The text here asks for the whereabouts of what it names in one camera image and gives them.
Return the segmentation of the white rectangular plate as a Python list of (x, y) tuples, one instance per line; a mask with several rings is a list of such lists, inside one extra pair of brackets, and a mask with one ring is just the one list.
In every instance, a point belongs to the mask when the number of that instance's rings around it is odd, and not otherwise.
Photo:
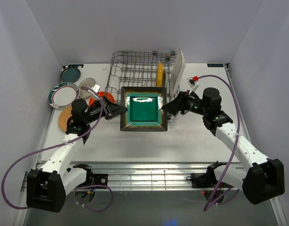
[(184, 70), (185, 70), (185, 57), (182, 50), (179, 50), (169, 81), (170, 84), (169, 91), (171, 97), (173, 97), (178, 90)]

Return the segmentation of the green square glazed plate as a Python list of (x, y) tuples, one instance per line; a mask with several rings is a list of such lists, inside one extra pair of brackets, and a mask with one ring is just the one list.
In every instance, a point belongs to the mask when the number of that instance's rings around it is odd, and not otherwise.
[(168, 116), (162, 110), (167, 103), (164, 87), (122, 87), (121, 106), (127, 111), (120, 116), (123, 132), (165, 132)]

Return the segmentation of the yellow polka dot plate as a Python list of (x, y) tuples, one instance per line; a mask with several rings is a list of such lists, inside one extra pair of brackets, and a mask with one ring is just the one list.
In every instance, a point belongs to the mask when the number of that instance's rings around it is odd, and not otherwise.
[(159, 62), (156, 74), (156, 87), (165, 87), (166, 72), (163, 68), (163, 63)]

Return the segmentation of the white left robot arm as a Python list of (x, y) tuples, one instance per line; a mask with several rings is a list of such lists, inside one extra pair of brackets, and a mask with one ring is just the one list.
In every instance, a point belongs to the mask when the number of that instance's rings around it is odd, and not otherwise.
[(88, 140), (91, 123), (99, 122), (101, 117), (113, 119), (127, 110), (105, 97), (93, 105), (88, 105), (84, 99), (73, 101), (62, 145), (45, 164), (27, 175), (27, 206), (58, 213), (70, 192), (91, 188), (94, 183), (91, 167), (76, 164), (70, 168), (69, 165)]

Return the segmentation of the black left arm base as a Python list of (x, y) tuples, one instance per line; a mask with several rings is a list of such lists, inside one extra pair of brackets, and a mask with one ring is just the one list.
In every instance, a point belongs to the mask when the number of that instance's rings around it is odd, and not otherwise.
[(91, 185), (108, 186), (108, 177), (108, 174), (93, 174), (90, 177), (92, 179)]

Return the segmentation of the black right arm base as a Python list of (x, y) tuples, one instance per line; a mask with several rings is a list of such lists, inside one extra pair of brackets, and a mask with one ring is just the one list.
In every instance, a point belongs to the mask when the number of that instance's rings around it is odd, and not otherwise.
[(208, 173), (191, 173), (186, 180), (191, 182), (192, 188), (214, 188), (217, 184)]

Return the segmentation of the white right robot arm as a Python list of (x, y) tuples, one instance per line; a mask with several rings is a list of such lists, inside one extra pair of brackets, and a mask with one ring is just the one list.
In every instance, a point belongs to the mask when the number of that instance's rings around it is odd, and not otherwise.
[(279, 159), (270, 159), (240, 135), (232, 119), (221, 109), (221, 102), (218, 89), (206, 88), (202, 98), (195, 93), (180, 92), (173, 101), (162, 107), (172, 115), (187, 112), (202, 115), (206, 129), (222, 141), (242, 164), (243, 171), (240, 171), (228, 163), (217, 161), (193, 182), (212, 187), (225, 183), (242, 191), (252, 204), (284, 194), (283, 163)]

